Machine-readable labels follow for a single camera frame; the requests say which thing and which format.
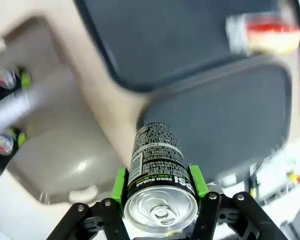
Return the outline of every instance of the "nutrition label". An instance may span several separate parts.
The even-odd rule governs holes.
[[[178,142],[170,127],[162,123],[150,123],[138,131],[129,171],[128,189],[153,185],[192,190]]]

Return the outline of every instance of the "screw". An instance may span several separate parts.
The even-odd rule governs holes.
[[[209,198],[210,198],[211,200],[215,200],[215,199],[217,199],[217,195],[214,194],[214,193],[210,193]]]
[[[104,202],[104,205],[106,205],[107,207],[109,207],[111,205],[111,202],[109,200]]]
[[[85,209],[85,207],[83,205],[79,205],[78,206],[78,211],[79,212],[82,212],[84,209]]]
[[[236,196],[236,198],[239,200],[239,201],[243,201],[245,199],[245,196],[243,196],[242,194],[239,194],[238,196]]]

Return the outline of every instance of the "pepsi zero sugar can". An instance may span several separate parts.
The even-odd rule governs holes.
[[[25,141],[25,134],[16,127],[0,135],[0,176]]]
[[[134,140],[125,218],[145,232],[168,234],[184,229],[197,213],[194,187],[171,128],[145,125]]]

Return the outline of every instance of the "black can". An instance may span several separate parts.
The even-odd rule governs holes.
[[[184,156],[172,129],[150,123],[136,134],[124,216],[150,233],[179,231],[195,218],[198,204]]]
[[[25,141],[25,134],[16,127],[0,135],[0,176]]]
[[[21,67],[14,71],[0,70],[0,104],[10,98],[14,98],[15,92],[21,88],[23,89],[22,75],[27,73]]]

